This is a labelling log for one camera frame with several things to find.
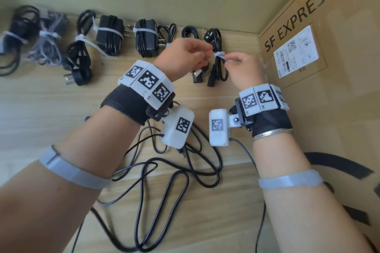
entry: wooden surface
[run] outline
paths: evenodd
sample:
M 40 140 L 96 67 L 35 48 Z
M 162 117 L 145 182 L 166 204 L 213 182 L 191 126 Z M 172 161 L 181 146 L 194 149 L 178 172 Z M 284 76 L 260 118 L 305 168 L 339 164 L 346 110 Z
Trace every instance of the wooden surface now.
M 0 30 L 8 27 L 8 14 L 0 15 Z M 226 52 L 243 51 L 259 54 L 258 36 L 256 34 L 222 31 L 223 50 Z M 75 28 L 64 36 L 63 44 L 69 44 L 76 35 Z M 107 59 L 87 47 L 93 64 L 94 77 L 88 86 L 64 86 L 62 67 L 39 66 L 23 61 L 13 75 L 0 78 L 0 183 L 6 182 L 27 164 L 39 158 L 44 149 L 57 143 L 74 128 L 81 126 L 86 116 L 94 114 L 103 98 L 117 85 L 118 78 L 129 67 L 141 59 L 134 49 L 134 38 L 123 43 L 122 55 Z M 193 84 L 191 74 L 175 82 L 175 100 L 195 113 L 195 123 L 208 134 L 208 113 L 212 109 L 229 109 L 234 105 L 238 91 L 230 80 L 218 81 L 215 88 L 202 84 Z M 234 128 L 232 137 L 240 140 L 250 151 L 252 138 L 245 129 Z M 209 144 L 202 140 L 203 153 L 215 165 L 217 158 Z M 258 187 L 258 176 L 248 156 L 237 145 L 220 147 L 224 168 L 220 184 L 213 189 L 203 188 L 190 176 L 190 186 L 182 199 L 173 222 L 156 249 L 161 252 L 253 252 L 255 239 L 263 210 L 263 195 Z M 138 161 L 157 156 L 151 142 L 145 142 L 140 150 Z M 177 150 L 169 149 L 161 157 L 177 164 L 188 166 Z M 191 156 L 196 169 L 208 168 L 197 156 Z M 121 194 L 140 175 L 140 168 L 133 169 L 127 177 L 101 194 L 102 200 L 112 200 Z M 140 236 L 150 226 L 161 201 L 171 174 L 172 167 L 159 164 L 148 177 L 147 196 L 144 199 L 144 214 L 140 225 Z M 202 178 L 213 183 L 215 177 Z M 170 192 L 166 209 L 152 240 L 161 233 L 168 212 L 173 202 L 182 191 L 184 178 L 180 177 Z M 112 220 L 120 240 L 127 246 L 134 246 L 133 229 L 140 197 L 139 186 L 132 189 L 116 204 L 108 207 L 108 217 Z M 98 205 L 101 215 L 105 210 Z M 73 240 L 65 252 L 71 251 Z M 266 218 L 260 237 L 259 252 L 277 252 L 269 218 Z M 118 252 L 109 242 L 107 236 L 91 213 L 85 219 L 80 234 L 77 253 Z

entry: hand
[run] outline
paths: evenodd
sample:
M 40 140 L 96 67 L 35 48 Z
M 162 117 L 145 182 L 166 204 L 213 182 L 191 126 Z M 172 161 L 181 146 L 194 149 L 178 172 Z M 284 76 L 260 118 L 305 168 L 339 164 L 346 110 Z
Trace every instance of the hand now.
M 153 62 L 171 82 L 206 66 L 213 56 L 212 45 L 195 38 L 177 38 Z
M 256 56 L 242 52 L 233 52 L 226 54 L 224 58 L 226 60 L 240 61 L 227 61 L 224 64 L 224 67 L 228 70 L 232 83 L 239 91 L 266 83 L 264 67 Z

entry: cable tie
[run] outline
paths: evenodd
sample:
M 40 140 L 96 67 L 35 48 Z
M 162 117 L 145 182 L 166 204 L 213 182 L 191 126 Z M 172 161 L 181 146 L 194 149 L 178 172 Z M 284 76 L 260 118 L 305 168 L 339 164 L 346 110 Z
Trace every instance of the cable tie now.
M 224 54 L 226 54 L 224 51 L 218 51 L 214 53 L 215 57 L 220 57 L 221 59 L 224 59 Z
M 92 22 L 93 22 L 93 30 L 95 30 L 96 33 L 98 33 L 98 30 L 104 30 L 104 31 L 109 31 L 109 32 L 113 32 L 115 34 L 117 34 L 118 36 L 121 37 L 122 40 L 124 40 L 124 36 L 117 30 L 114 30 L 112 28 L 107 28 L 107 27 L 98 27 L 95 25 L 95 18 L 92 17 Z
M 101 50 L 97 45 L 95 45 L 91 41 L 89 41 L 84 34 L 80 34 L 77 37 L 75 37 L 75 41 L 83 41 L 84 43 L 87 43 L 88 45 L 91 45 L 93 48 L 95 48 L 97 51 L 99 51 L 105 57 L 108 56 L 107 53 L 105 53 L 103 50 Z
M 50 31 L 45 31 L 45 30 L 40 31 L 41 37 L 46 37 L 48 35 L 53 36 L 54 38 L 57 38 L 57 39 L 61 39 L 61 36 L 57 32 L 50 32 Z
M 154 33 L 155 35 L 157 35 L 157 37 L 159 38 L 159 34 L 157 32 L 155 32 L 154 30 L 151 30 L 151 29 L 147 29 L 147 28 L 136 28 L 134 27 L 132 29 L 133 33 L 135 34 L 136 36 L 136 32 L 138 31 L 146 31 L 146 32 L 150 32 L 150 33 Z
M 3 34 L 0 37 L 0 53 L 4 53 L 4 38 L 9 35 L 12 36 L 13 38 L 16 38 L 20 40 L 23 44 L 28 44 L 28 41 L 26 39 L 21 38 L 20 36 L 9 32 L 9 31 L 3 31 Z

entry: left hand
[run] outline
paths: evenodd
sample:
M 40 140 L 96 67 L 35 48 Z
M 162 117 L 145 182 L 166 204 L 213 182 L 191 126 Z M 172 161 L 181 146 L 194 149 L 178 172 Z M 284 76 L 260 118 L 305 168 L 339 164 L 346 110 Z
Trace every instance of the left hand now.
M 213 56 L 212 45 L 195 38 L 177 38 L 153 62 L 171 82 L 206 66 Z

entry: metal bangle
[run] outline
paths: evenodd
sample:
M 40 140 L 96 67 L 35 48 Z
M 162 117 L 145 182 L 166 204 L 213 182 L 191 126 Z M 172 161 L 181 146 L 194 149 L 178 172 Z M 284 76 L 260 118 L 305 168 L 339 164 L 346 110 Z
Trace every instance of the metal bangle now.
M 278 128 L 278 129 L 270 130 L 267 132 L 263 132 L 254 136 L 254 141 L 263 137 L 267 137 L 267 136 L 271 136 L 271 135 L 275 135 L 279 133 L 293 133 L 293 129 L 292 128 Z

